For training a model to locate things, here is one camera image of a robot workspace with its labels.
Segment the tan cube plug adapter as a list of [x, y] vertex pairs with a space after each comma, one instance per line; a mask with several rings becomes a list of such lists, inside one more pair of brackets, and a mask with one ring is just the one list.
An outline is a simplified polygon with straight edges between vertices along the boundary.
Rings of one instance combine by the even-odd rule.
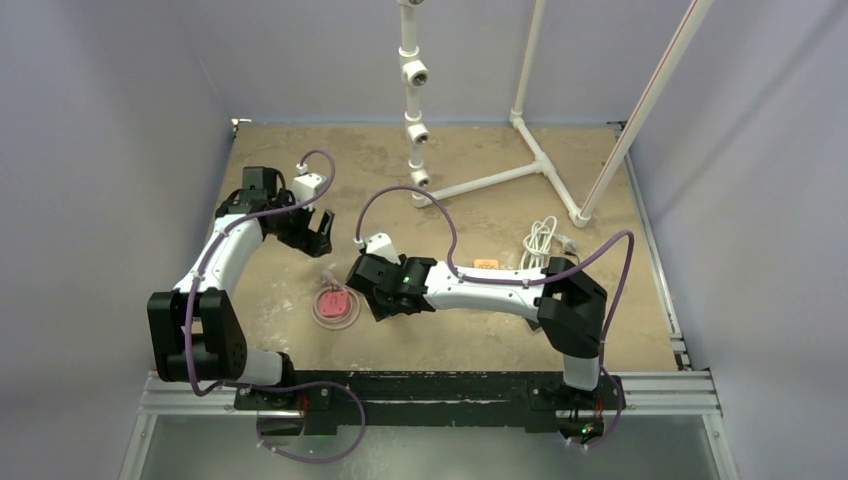
[[477, 269], [498, 269], [499, 262], [495, 259], [475, 259], [473, 266]]

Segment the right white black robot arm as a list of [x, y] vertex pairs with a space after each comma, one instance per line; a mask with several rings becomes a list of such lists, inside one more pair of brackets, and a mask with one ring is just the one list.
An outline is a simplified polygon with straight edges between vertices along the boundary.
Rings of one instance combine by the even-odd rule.
[[451, 270], [445, 261], [361, 254], [345, 284], [378, 321], [397, 315], [470, 309], [516, 315], [541, 329], [563, 356], [561, 392], [584, 407], [601, 391], [601, 337], [607, 292], [564, 257], [526, 270]]

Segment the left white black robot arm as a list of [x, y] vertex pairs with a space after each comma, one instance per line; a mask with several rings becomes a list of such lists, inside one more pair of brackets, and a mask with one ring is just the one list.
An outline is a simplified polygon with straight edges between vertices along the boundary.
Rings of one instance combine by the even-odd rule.
[[305, 166], [290, 183], [276, 168], [244, 168], [240, 188], [216, 209], [213, 232], [195, 264], [174, 287], [147, 302], [161, 380], [248, 384], [259, 386], [272, 408], [295, 402], [298, 382], [290, 357], [248, 345], [231, 296], [269, 236], [312, 258], [331, 253], [333, 212], [324, 212], [317, 229], [310, 227], [312, 204], [331, 182]]

